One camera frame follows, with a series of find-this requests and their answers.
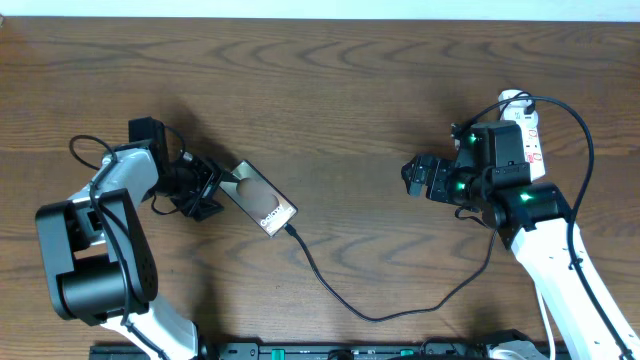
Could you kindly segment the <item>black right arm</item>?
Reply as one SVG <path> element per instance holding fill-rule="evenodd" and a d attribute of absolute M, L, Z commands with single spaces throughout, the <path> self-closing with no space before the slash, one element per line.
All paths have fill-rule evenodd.
<path fill-rule="evenodd" d="M 412 196 L 481 213 L 540 291 L 572 358 L 638 358 L 639 337 L 570 225 L 568 202 L 556 185 L 531 179 L 535 137 L 515 121 L 475 124 L 455 159 L 419 154 L 401 176 Z"/>

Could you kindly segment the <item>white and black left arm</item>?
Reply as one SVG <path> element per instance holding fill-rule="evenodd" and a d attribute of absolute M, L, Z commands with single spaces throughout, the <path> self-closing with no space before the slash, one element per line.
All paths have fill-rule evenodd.
<path fill-rule="evenodd" d="M 170 161 L 165 141 L 147 137 L 106 147 L 95 171 L 81 190 L 35 215 L 54 311 L 117 332 L 152 359 L 218 358 L 199 326 L 160 295 L 137 209 L 161 195 L 187 217 L 215 214 L 221 206 L 209 193 L 220 170 L 196 157 Z"/>

